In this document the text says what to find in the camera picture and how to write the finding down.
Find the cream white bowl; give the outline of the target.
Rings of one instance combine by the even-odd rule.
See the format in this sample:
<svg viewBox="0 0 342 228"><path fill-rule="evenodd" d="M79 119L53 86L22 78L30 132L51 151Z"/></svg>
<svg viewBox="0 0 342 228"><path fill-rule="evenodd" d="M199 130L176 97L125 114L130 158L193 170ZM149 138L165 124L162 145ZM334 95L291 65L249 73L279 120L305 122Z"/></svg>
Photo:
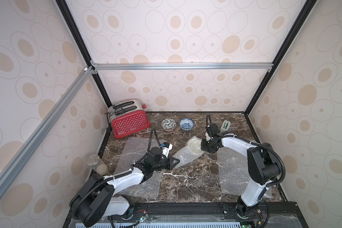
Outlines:
<svg viewBox="0 0 342 228"><path fill-rule="evenodd" d="M201 139L192 138L187 142L187 146L190 147L192 154L202 155L204 151L201 149Z"/></svg>

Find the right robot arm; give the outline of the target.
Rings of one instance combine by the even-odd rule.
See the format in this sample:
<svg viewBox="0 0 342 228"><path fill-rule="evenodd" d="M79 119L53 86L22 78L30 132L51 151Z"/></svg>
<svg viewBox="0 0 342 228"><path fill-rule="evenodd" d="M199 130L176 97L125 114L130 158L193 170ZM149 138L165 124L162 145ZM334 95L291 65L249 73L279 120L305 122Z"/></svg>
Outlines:
<svg viewBox="0 0 342 228"><path fill-rule="evenodd" d="M252 214L270 186L278 185L285 179L286 167L270 144L221 132L215 123L207 123L206 138L201 141L201 149L212 154L222 147L230 148L247 158L250 180L236 205L237 214L244 219Z"/></svg>

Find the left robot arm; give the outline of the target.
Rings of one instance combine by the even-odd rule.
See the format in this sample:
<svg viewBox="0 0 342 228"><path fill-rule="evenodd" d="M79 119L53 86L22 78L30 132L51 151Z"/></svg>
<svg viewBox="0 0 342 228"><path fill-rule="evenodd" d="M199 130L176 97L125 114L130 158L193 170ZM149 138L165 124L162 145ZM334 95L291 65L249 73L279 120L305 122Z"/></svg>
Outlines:
<svg viewBox="0 0 342 228"><path fill-rule="evenodd" d="M85 227L95 225L102 217L124 216L130 218L134 206L123 196L115 195L131 186L144 183L154 172L172 170L180 160L167 157L171 145L164 143L147 150L131 168L113 176L93 174L70 201L72 219L80 220Z"/></svg>

